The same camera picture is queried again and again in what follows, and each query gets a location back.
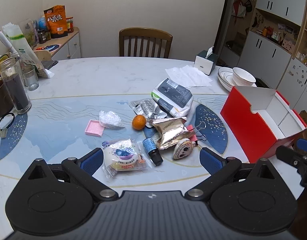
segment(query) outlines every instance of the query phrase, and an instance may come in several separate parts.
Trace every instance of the paper towel sheet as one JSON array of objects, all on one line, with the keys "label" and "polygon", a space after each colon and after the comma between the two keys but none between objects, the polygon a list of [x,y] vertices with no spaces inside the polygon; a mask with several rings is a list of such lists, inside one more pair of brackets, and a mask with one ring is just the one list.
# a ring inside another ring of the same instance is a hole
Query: paper towel sheet
[{"label": "paper towel sheet", "polygon": [[188,65],[183,68],[174,67],[166,69],[166,72],[173,82],[185,88],[211,86],[212,79],[195,67]]}]

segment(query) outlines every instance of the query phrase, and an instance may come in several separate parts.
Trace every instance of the gold snack wrapper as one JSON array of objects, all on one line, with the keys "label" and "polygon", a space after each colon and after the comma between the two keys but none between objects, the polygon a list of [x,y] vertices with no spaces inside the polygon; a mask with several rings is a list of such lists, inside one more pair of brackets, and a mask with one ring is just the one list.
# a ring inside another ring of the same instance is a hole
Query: gold snack wrapper
[{"label": "gold snack wrapper", "polygon": [[195,132],[188,131],[184,126],[185,119],[183,118],[167,118],[157,119],[152,121],[152,125],[157,129],[161,135],[161,139],[157,143],[157,147],[160,150],[167,149],[173,145],[176,145],[179,141],[184,138],[190,138]]}]

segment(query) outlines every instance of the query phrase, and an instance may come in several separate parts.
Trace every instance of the orange snack bag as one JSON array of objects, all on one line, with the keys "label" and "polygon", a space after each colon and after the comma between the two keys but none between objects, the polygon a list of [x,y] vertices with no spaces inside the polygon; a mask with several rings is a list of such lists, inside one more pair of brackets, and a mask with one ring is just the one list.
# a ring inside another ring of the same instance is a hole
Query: orange snack bag
[{"label": "orange snack bag", "polygon": [[45,13],[46,23],[52,39],[68,36],[64,5],[56,5],[43,12]]}]

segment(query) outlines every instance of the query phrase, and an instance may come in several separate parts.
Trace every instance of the stacked plates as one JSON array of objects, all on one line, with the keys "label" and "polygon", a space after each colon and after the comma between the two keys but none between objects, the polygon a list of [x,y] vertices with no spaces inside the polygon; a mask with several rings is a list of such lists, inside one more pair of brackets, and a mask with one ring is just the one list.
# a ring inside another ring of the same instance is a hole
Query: stacked plates
[{"label": "stacked plates", "polygon": [[221,67],[218,70],[219,81],[228,91],[231,91],[233,86],[237,86],[237,84],[233,81],[232,73],[233,70],[229,67]]}]

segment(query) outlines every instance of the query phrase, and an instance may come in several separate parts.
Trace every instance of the marble tabletop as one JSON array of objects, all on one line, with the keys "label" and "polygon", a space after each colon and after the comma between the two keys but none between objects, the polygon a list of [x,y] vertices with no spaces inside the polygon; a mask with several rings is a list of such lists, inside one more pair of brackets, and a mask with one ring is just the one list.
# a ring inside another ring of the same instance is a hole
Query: marble tabletop
[{"label": "marble tabletop", "polygon": [[[98,147],[102,141],[115,138],[144,139],[142,131],[131,128],[135,115],[128,102],[150,97],[156,85],[168,77],[165,69],[193,65],[190,61],[158,58],[101,57],[62,60],[51,71],[51,79],[39,79],[39,88],[29,91],[32,108],[23,136],[14,149],[0,160],[0,240],[12,232],[5,214],[6,200],[35,158],[47,163],[61,163],[68,157],[80,158]],[[228,91],[217,78],[218,67],[210,78],[212,86],[190,88],[194,103],[208,107],[224,123],[228,145],[223,157],[235,156],[248,162],[243,150],[225,124],[220,110]],[[105,129],[101,138],[85,135],[90,119],[97,119],[99,110],[113,110],[121,116],[125,128],[119,131]],[[206,142],[200,147],[212,146]],[[113,188],[123,190],[187,190],[208,176],[199,162],[199,149],[181,160],[172,159],[172,151],[163,153],[161,166],[147,171],[133,171],[106,178],[102,169],[93,177]],[[303,188],[296,169],[272,157],[286,184],[297,198]]]}]

